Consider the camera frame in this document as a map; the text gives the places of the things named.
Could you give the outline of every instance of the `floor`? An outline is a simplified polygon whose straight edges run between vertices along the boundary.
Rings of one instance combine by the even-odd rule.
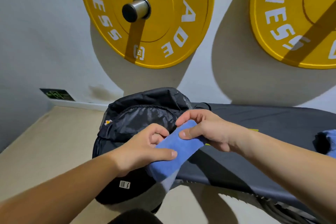
[[[54,107],[0,154],[0,201],[89,160],[103,112]],[[72,224],[106,224],[118,215],[93,200]],[[253,197],[201,184],[179,185],[157,217],[165,224],[279,224]]]

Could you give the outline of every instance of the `blue towel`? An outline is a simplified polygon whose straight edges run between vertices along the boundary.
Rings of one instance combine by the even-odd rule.
[[[158,161],[147,166],[147,173],[157,182],[161,182],[182,166],[199,148],[204,146],[206,139],[203,136],[183,140],[179,137],[179,132],[186,128],[196,126],[196,122],[189,120],[178,127],[173,133],[167,136],[156,148],[168,148],[177,151],[177,157],[172,161]]]
[[[325,130],[323,133],[330,143],[330,150],[326,155],[336,158],[336,129]]]

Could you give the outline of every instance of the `white wall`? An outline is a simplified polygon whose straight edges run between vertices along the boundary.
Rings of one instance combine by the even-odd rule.
[[[0,4],[1,114],[10,121],[16,117],[19,124],[27,117],[11,117],[11,112],[21,109],[23,99],[32,109],[34,101],[43,106],[34,119],[47,110],[39,88],[65,89],[78,102],[108,104],[141,90],[174,86],[194,102],[304,106],[336,113],[336,70],[294,68],[268,56],[251,33],[248,0],[216,0],[208,33],[194,56],[162,70],[135,66],[114,53],[90,25],[82,0]],[[135,83],[134,77],[142,82]],[[29,90],[31,97],[20,102],[8,87]],[[13,127],[5,124],[1,136],[13,137]]]

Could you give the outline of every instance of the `black backpack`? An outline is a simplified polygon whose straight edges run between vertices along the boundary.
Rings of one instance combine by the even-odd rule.
[[[118,99],[108,105],[104,114],[94,143],[92,158],[116,149],[152,123],[162,125],[172,133],[176,129],[175,121],[188,109],[191,109],[189,99],[177,89],[170,87],[148,90]],[[124,181],[130,182],[128,189],[121,186]],[[140,168],[131,171],[125,177],[115,178],[99,193],[96,200],[103,205],[118,205],[141,196],[155,184],[156,181],[147,174],[145,168]],[[149,204],[152,209],[146,210],[153,211],[162,200],[163,198],[159,200],[160,202],[152,202]]]

